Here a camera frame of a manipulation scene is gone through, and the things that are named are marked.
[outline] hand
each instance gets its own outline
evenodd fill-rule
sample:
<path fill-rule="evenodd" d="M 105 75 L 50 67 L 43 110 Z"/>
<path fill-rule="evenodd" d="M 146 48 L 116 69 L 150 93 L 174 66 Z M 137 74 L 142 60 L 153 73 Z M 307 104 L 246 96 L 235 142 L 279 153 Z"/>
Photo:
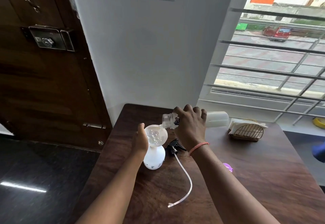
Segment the hand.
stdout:
<path fill-rule="evenodd" d="M 143 157 L 146 155 L 148 150 L 148 138 L 144 131 L 144 123 L 138 124 L 138 131 L 135 132 L 132 139 L 132 155 L 139 155 Z"/>
<path fill-rule="evenodd" d="M 175 135 L 187 151 L 190 151 L 195 145 L 205 142 L 205 109 L 192 108 L 187 104 L 184 110 L 176 107 L 173 112 L 178 114 L 180 119 L 178 127 L 175 128 Z"/>

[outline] water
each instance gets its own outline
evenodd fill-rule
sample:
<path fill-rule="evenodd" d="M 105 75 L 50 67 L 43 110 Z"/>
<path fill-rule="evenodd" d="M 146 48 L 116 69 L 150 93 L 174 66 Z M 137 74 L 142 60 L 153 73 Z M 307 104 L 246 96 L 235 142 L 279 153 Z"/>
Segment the water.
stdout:
<path fill-rule="evenodd" d="M 159 142 L 161 141 L 160 136 L 159 136 L 159 130 L 156 129 L 151 129 L 148 132 L 147 138 L 148 138 L 148 143 L 150 145 L 159 145 Z"/>

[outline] wooden table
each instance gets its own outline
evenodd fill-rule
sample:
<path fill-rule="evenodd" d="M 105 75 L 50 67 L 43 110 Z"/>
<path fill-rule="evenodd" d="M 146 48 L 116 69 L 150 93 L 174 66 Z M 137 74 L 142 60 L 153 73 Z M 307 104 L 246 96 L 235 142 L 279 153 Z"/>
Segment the wooden table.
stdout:
<path fill-rule="evenodd" d="M 124 106 L 69 223 L 82 215 L 121 167 L 130 152 L 137 124 L 160 124 L 162 114 L 170 112 L 141 105 Z M 208 128 L 205 138 L 218 158 L 233 167 L 237 179 L 280 223 L 325 223 L 325 195 L 281 128 L 275 123 L 268 125 L 257 143 L 230 140 L 227 127 Z M 174 138 L 169 130 L 166 143 Z M 192 179 L 191 194 L 184 202 L 167 208 L 169 202 L 181 199 L 190 185 L 176 158 L 166 153 L 161 168 L 152 171 L 140 167 L 124 223 L 222 223 L 194 160 L 187 152 L 177 156 Z"/>

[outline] blue object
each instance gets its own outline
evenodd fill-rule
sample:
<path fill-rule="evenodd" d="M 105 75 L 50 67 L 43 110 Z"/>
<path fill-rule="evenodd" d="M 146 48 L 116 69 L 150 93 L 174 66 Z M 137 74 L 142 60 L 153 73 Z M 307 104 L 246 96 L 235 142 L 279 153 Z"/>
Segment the blue object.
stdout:
<path fill-rule="evenodd" d="M 317 160 L 325 163 L 325 142 L 323 144 L 314 145 L 311 152 Z"/>

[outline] plastic tube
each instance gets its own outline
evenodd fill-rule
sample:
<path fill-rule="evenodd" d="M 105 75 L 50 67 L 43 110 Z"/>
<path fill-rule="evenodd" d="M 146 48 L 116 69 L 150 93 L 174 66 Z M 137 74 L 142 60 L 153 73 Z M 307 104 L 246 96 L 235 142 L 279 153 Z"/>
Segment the plastic tube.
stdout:
<path fill-rule="evenodd" d="M 186 172 L 186 170 L 185 170 L 185 168 L 183 167 L 183 165 L 181 164 L 181 162 L 179 161 L 179 159 L 177 158 L 177 156 L 176 156 L 176 154 L 174 153 L 174 155 L 175 155 L 175 157 L 176 157 L 176 159 L 177 159 L 177 161 L 178 161 L 178 163 L 181 165 L 181 167 L 182 167 L 182 169 L 184 170 L 184 172 L 186 173 L 186 175 L 187 175 L 187 177 L 189 178 L 189 182 L 191 183 L 191 187 L 190 187 L 190 189 L 189 189 L 189 192 L 181 199 L 181 200 L 179 200 L 179 201 L 177 201 L 177 202 L 175 202 L 175 203 L 169 203 L 169 205 L 168 205 L 168 208 L 170 208 L 170 207 L 173 207 L 174 205 L 176 205 L 176 204 L 179 204 L 180 202 L 182 202 L 185 198 L 187 198 L 188 197 L 188 195 L 191 193 L 191 191 L 192 191 L 192 180 L 191 180 L 191 178 L 189 177 L 189 174 Z"/>

